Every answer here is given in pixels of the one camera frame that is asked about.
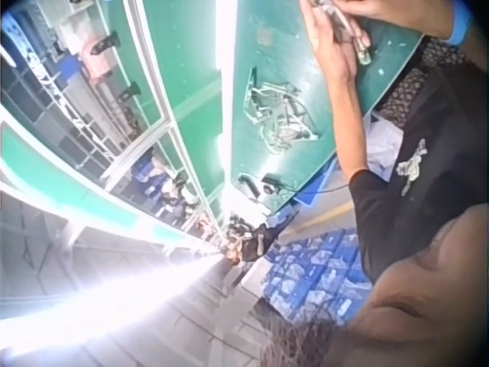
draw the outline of worker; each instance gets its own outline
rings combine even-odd
[[[288,214],[282,222],[274,227],[267,227],[265,224],[262,224],[252,232],[244,234],[233,232],[226,256],[232,260],[233,265],[239,264],[240,261],[247,263],[257,261],[267,253],[279,235],[288,227],[297,214],[298,211],[294,214]]]
[[[336,150],[374,287],[346,325],[274,334],[262,366],[470,366],[487,350],[487,46],[459,0],[333,0],[460,45],[474,65],[434,70],[413,101],[389,182],[368,170],[353,44],[309,0],[300,7],[325,77]],[[370,40],[350,18],[355,36]]]

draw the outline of wristband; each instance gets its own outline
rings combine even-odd
[[[463,0],[453,0],[453,31],[447,44],[458,46],[465,38],[468,27],[471,23],[472,14]]]

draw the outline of pink object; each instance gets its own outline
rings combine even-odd
[[[91,37],[80,51],[80,59],[89,72],[90,82],[94,85],[100,82],[101,78],[111,69],[104,53],[101,53],[100,55],[90,54],[92,47],[101,39],[101,37]]]

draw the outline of metal component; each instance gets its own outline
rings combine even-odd
[[[304,104],[298,100],[300,91],[290,83],[262,83],[258,86],[257,68],[250,71],[244,95],[245,115],[260,125],[259,135],[272,154],[282,154],[294,141],[315,141],[313,121]]]
[[[363,41],[359,37],[355,36],[350,22],[340,8],[335,6],[330,0],[313,0],[313,6],[322,8],[322,10],[324,10],[336,24],[347,31],[348,35],[352,39],[358,62],[361,65],[368,65],[372,62],[370,53],[368,52],[368,47],[364,45]]]

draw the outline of finger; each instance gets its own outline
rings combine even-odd
[[[316,17],[313,13],[313,6],[310,0],[299,0],[300,11],[303,13],[304,24],[306,25],[307,34],[314,37],[317,32]]]
[[[349,21],[355,37],[359,38],[366,47],[370,47],[371,41],[370,37],[368,37],[367,32],[360,28],[360,25],[355,19],[350,17]]]
[[[326,12],[321,8],[313,9],[314,16],[316,18],[316,23],[318,25],[319,32],[321,33],[321,39],[329,43],[334,42],[334,31],[331,18],[326,14]]]
[[[355,53],[355,48],[353,47],[353,44],[342,44],[341,47],[342,47],[343,55],[345,55],[345,61],[348,64],[349,69],[353,72],[353,74],[355,74],[358,66],[357,66],[357,54]]]
[[[373,3],[375,0],[333,0],[336,6],[338,6],[345,13],[353,15],[371,15]]]

